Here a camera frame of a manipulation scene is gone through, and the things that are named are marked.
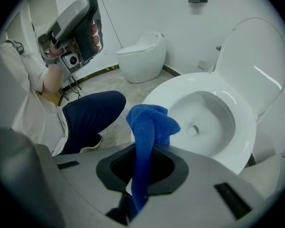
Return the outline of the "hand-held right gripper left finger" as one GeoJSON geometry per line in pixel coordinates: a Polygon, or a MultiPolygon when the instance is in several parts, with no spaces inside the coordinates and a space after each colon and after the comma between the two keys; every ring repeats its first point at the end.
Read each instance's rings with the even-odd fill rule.
{"type": "Polygon", "coordinates": [[[96,174],[98,162],[127,144],[91,152],[53,157],[38,144],[42,171],[64,220],[64,228],[131,228],[106,214],[117,208],[122,194],[107,189],[96,174]]]}

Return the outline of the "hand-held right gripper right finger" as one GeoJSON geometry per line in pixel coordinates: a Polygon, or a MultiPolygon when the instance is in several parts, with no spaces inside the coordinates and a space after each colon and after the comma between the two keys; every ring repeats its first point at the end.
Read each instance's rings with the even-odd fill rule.
{"type": "Polygon", "coordinates": [[[150,196],[132,228],[240,228],[264,202],[248,182],[209,157],[175,147],[154,147],[175,162],[167,179],[185,177],[171,194],[150,196]]]}

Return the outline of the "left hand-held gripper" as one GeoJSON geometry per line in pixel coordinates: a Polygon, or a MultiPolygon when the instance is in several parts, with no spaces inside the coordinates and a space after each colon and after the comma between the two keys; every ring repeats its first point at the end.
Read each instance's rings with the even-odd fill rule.
{"type": "Polygon", "coordinates": [[[57,64],[62,69],[64,81],[66,81],[101,52],[102,37],[98,1],[76,0],[58,16],[45,33],[38,36],[37,42],[45,64],[57,64]],[[93,22],[98,26],[101,47],[99,51],[95,49],[92,39],[93,22]],[[62,54],[68,51],[77,53],[81,64],[80,68],[69,70],[61,59],[62,54],[56,58],[50,58],[49,48],[51,43],[54,44],[56,49],[62,49],[62,54]]]}

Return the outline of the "blue microfibre cloth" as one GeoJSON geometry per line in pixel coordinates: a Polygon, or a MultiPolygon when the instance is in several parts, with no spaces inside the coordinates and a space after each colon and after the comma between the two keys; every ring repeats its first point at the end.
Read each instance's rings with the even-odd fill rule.
{"type": "Polygon", "coordinates": [[[151,156],[154,144],[168,146],[170,136],[180,132],[179,124],[159,105],[139,104],[131,108],[126,120],[135,139],[136,156],[131,193],[140,212],[147,202],[147,186],[151,180],[151,156]]]}

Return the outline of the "white toilet with lid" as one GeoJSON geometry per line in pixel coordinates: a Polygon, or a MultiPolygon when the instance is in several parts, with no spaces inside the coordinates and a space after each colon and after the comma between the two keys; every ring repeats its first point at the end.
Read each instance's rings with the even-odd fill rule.
{"type": "Polygon", "coordinates": [[[227,103],[242,104],[253,114],[250,106],[237,91],[219,77],[209,73],[192,73],[169,79],[153,89],[143,103],[159,105],[169,110],[184,96],[198,91],[215,94],[227,103]]]}

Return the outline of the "person's left forearm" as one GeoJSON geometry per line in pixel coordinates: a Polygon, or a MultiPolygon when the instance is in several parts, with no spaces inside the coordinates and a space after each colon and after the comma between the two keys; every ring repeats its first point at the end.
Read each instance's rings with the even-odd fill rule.
{"type": "MultiPolygon", "coordinates": [[[[63,53],[62,49],[56,49],[54,44],[50,44],[49,57],[56,58],[63,53]]],[[[57,64],[50,64],[43,81],[42,93],[47,95],[55,94],[63,83],[64,74],[57,64]]]]}

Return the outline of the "white ceramic toilet bowl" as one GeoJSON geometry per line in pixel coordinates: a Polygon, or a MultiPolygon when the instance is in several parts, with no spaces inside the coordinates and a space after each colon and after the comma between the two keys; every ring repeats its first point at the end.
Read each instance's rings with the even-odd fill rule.
{"type": "Polygon", "coordinates": [[[181,128],[171,136],[172,146],[215,160],[251,183],[265,198],[284,189],[284,156],[274,155],[247,166],[257,135],[257,122],[249,108],[198,91],[181,98],[169,108],[168,115],[181,128]]]}

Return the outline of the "egg-shaped white toilet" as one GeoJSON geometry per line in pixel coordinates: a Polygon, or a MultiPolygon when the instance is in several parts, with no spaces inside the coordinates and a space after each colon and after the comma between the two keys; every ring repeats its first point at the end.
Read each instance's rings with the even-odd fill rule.
{"type": "Polygon", "coordinates": [[[166,57],[166,39],[160,32],[143,34],[139,41],[116,52],[118,65],[127,81],[138,84],[157,77],[166,57]]]}

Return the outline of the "white toilet lid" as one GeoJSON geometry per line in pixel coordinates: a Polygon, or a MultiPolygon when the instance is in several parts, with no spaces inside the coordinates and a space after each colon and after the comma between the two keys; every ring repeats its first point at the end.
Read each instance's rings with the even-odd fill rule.
{"type": "Polygon", "coordinates": [[[220,48],[214,73],[263,114],[285,86],[285,42],[278,29],[262,18],[237,24],[220,48]]]}

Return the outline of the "person's left hand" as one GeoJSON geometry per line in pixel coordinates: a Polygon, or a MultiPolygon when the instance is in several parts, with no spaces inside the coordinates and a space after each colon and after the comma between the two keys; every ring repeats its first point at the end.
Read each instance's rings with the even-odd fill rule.
{"type": "Polygon", "coordinates": [[[100,37],[98,35],[98,26],[93,23],[91,24],[91,31],[92,31],[92,40],[93,40],[93,45],[96,51],[100,50],[100,37]]]}

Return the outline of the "person's dark trousers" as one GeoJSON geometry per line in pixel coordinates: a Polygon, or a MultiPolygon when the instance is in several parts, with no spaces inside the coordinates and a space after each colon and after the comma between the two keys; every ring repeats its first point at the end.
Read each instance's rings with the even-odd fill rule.
{"type": "Polygon", "coordinates": [[[63,154],[79,153],[83,148],[97,148],[100,132],[110,126],[122,113],[125,96],[118,91],[86,95],[63,107],[68,138],[63,154]]]}

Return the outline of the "black tripod stand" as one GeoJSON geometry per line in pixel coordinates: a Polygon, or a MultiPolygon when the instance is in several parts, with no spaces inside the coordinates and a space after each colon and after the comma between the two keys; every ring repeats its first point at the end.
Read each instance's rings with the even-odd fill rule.
{"type": "Polygon", "coordinates": [[[73,76],[68,78],[67,82],[69,83],[69,86],[66,90],[64,90],[62,88],[59,89],[59,93],[61,94],[61,96],[63,98],[65,98],[67,101],[69,101],[69,98],[67,97],[66,91],[68,89],[71,89],[72,92],[77,94],[78,99],[80,99],[81,98],[80,91],[82,90],[82,88],[80,87],[79,83],[75,80],[75,78],[73,76]]]}

